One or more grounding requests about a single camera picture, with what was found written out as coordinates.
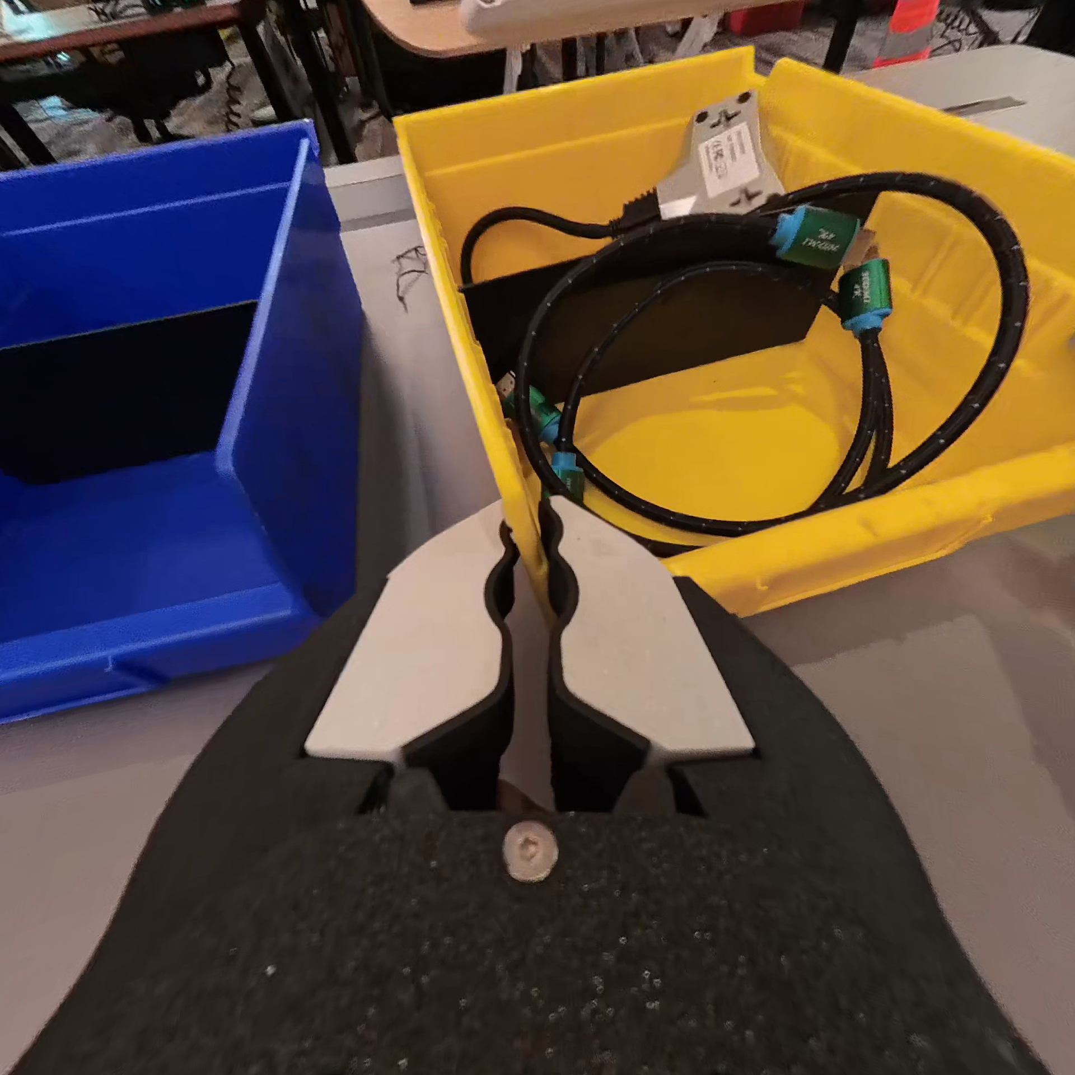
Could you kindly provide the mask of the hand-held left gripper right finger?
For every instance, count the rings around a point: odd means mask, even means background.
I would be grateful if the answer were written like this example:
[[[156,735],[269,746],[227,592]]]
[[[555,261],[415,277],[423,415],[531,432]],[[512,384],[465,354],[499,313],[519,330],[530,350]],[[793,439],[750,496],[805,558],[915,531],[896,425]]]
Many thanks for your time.
[[[547,501],[547,723],[557,809],[606,812],[646,769],[756,742],[680,589],[624,531]]]

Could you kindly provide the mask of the orange traffic cone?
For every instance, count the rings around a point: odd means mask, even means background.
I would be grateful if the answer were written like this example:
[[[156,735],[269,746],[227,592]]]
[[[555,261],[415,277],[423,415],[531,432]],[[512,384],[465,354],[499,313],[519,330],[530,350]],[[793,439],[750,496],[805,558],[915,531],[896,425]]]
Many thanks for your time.
[[[895,1],[873,69],[928,59],[938,9],[937,0]]]

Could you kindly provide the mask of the blue plastic bin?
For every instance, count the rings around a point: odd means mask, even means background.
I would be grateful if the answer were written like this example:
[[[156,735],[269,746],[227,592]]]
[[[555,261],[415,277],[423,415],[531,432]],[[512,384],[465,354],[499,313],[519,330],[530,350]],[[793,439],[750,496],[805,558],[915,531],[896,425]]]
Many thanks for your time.
[[[2,174],[1,352],[255,301],[214,450],[2,474],[2,722],[288,653],[355,592],[363,312],[312,123]]]

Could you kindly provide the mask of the yellow plastic bin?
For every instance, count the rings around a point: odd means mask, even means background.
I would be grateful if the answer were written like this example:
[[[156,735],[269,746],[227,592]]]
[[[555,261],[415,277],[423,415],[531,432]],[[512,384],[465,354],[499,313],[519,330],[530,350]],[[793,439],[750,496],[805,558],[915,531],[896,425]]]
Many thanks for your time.
[[[539,482],[502,416],[459,292],[465,230],[493,207],[607,221],[673,168],[692,113],[757,91],[790,190],[907,169],[960,181],[1008,219],[1030,277],[1024,336],[995,397],[937,461],[880,499],[666,559],[754,614],[1073,513],[1073,157],[791,59],[763,77],[740,47],[396,120],[452,348],[506,521],[531,577]],[[582,404],[580,450],[669,508],[756,520],[804,508],[852,440],[860,374],[830,314],[803,342],[680,371]]]

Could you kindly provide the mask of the black bin divider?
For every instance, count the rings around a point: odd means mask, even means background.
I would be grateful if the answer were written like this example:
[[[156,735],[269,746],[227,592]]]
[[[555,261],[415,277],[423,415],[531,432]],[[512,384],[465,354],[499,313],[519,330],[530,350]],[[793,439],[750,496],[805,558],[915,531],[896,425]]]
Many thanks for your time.
[[[1,470],[55,485],[214,450],[255,301],[8,346]]]
[[[487,236],[545,232],[608,245],[611,223],[575,223],[535,207],[498,207],[473,223],[460,253],[460,293],[485,357],[496,407],[515,387],[531,320],[553,288],[586,256],[508,272],[481,269]],[[727,359],[804,342],[829,319],[834,268],[803,267],[776,256],[760,225],[701,226],[631,243],[593,276],[571,286],[551,309],[530,358],[530,384],[562,403],[585,356],[620,322],[586,376],[583,395],[600,395]]]

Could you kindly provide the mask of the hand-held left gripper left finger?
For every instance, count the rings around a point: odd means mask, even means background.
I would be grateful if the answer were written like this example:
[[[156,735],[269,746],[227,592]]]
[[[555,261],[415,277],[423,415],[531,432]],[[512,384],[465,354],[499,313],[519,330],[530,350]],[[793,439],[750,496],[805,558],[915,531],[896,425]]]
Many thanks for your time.
[[[514,733],[516,562],[498,504],[410,554],[387,576],[305,754],[424,770],[449,808],[494,809]]]

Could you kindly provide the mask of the black board with wooden rim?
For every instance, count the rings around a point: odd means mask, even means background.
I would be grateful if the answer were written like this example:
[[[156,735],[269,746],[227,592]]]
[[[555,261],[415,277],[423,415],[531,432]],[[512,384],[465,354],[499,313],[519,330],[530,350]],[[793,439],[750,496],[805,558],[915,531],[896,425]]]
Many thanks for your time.
[[[493,52],[468,34],[460,22],[462,1],[368,1],[364,6],[398,45],[429,58],[456,58]],[[749,2],[736,2],[748,8]]]

